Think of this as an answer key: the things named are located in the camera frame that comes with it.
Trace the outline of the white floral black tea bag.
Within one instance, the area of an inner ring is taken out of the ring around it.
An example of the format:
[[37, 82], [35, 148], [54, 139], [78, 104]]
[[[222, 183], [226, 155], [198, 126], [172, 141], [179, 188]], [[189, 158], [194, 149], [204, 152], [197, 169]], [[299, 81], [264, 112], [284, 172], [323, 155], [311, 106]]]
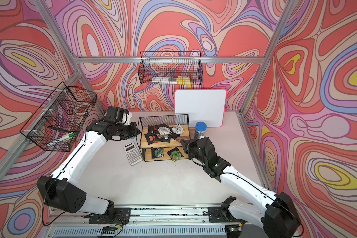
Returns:
[[185, 133], [185, 130], [180, 124], [177, 124], [176, 126], [172, 127], [172, 132], [178, 135], [182, 135]]

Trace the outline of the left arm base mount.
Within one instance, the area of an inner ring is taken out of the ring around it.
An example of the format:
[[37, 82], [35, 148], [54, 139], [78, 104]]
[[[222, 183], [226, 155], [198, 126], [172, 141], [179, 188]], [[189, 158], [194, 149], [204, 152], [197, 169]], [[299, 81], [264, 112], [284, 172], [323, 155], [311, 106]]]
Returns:
[[89, 224], [128, 224], [131, 217], [131, 208], [111, 207], [102, 215], [91, 214]]

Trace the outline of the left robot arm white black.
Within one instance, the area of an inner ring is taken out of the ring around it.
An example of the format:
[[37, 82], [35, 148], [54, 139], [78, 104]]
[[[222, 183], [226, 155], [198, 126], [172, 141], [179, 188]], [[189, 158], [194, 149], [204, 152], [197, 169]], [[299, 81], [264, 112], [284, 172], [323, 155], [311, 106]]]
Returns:
[[78, 182], [94, 155], [106, 142], [114, 136], [127, 140], [139, 134], [136, 122], [125, 125], [111, 125], [103, 121], [91, 123], [68, 158], [50, 176], [42, 176], [37, 181], [44, 205], [68, 213], [110, 214], [113, 202], [88, 195], [77, 186]]

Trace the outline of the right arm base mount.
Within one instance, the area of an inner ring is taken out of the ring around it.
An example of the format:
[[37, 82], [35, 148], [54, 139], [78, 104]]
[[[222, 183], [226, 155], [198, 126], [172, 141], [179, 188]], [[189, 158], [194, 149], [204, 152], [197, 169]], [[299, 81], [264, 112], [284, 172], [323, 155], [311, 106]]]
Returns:
[[240, 219], [234, 218], [228, 209], [218, 207], [208, 207], [206, 212], [210, 223], [240, 223]]

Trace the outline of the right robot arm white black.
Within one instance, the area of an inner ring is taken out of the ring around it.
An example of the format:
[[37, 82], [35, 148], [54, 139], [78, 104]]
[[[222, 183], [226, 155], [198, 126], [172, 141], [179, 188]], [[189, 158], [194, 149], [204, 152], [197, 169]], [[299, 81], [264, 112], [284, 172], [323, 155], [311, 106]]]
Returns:
[[229, 186], [250, 201], [250, 204], [245, 204], [236, 197], [227, 198], [220, 206], [224, 220], [252, 223], [270, 238], [296, 238], [298, 229], [304, 228], [288, 194], [277, 194], [242, 175], [231, 163], [217, 155], [208, 137], [183, 139], [181, 145], [188, 158], [211, 178]]

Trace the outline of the red black tea bag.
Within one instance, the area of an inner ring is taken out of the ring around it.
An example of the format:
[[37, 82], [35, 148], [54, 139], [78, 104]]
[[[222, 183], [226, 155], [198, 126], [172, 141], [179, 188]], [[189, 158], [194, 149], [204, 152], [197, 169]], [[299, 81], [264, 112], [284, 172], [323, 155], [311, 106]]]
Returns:
[[177, 141], [179, 143], [181, 143], [184, 140], [190, 140], [190, 138], [187, 137], [187, 136], [178, 136], [178, 137], [175, 138], [175, 141]]

